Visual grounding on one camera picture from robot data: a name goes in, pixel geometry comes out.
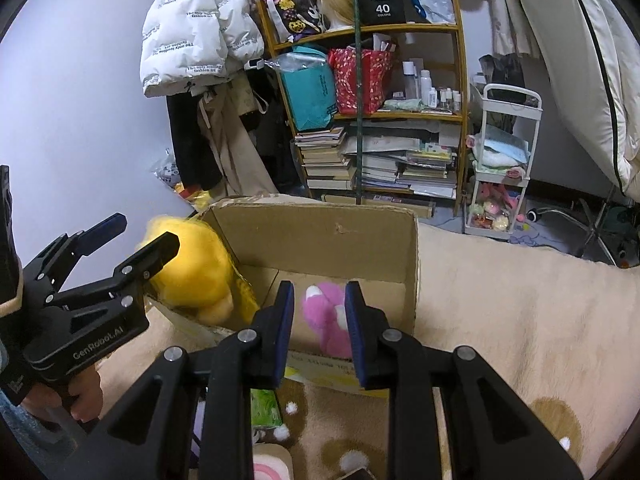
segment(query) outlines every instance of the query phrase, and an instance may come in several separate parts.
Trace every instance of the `white wall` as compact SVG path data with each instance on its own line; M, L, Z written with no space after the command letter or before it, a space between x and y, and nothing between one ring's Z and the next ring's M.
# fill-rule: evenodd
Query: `white wall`
M470 74L474 74L481 71L478 59L492 52L490 6L488 0L460 0L460 5L463 9L467 68ZM610 181L560 121L544 62L524 57L522 67L527 88L540 94L544 108L538 148L531 168L532 178L606 196ZM514 132L531 141L533 124L519 119Z
M148 172L171 146L165 100L138 75L152 2L28 0L0 43L0 164L23 262L114 212L129 220L67 285L110 276L153 216L192 211Z

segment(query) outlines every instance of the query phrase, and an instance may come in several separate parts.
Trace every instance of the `white puffer jacket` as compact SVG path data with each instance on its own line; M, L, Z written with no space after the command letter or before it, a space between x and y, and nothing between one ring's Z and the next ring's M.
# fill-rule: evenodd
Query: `white puffer jacket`
M140 81L147 97L223 83L263 51L248 0L155 0L142 28Z

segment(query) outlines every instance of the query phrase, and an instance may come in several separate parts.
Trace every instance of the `black stripe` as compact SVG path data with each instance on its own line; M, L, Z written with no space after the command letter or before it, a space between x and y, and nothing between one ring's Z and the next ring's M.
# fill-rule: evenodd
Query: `black stripe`
M580 9L582 10L582 15L584 16L584 20L587 22L587 27L589 27L589 33L591 34L591 40L593 41L593 46L596 49L596 56L598 56L598 63L600 65L600 73L602 74L602 82L604 83L604 90L607 94L607 101L609 102L609 115L611 116L611 129L613 130L613 171L616 173L616 179L618 180L618 187L620 188L620 193L622 195L625 194L622 186L622 179L620 178L620 172L618 171L618 115L616 114L616 104L613 101L613 93L611 92L611 86L609 85L609 75L607 74L607 68L604 64L604 57L602 56L602 51L600 49L600 44L598 43L598 38L596 36L595 30L593 29L593 23L591 23L591 19L587 13L587 9L584 7L584 3L582 0L578 0L580 4Z

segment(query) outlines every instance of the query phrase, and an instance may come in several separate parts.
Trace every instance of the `pink and white toy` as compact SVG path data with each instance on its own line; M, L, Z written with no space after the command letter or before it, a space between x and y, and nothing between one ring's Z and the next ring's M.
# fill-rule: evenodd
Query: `pink and white toy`
M344 313L344 287L335 283L311 285L302 303L305 320L320 338L320 349L331 357L351 357L351 342Z

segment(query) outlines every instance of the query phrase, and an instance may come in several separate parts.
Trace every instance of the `green package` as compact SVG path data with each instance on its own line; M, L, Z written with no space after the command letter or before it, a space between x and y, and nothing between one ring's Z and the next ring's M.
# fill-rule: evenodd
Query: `green package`
M251 390L251 425L270 430L282 425L282 415L273 390Z

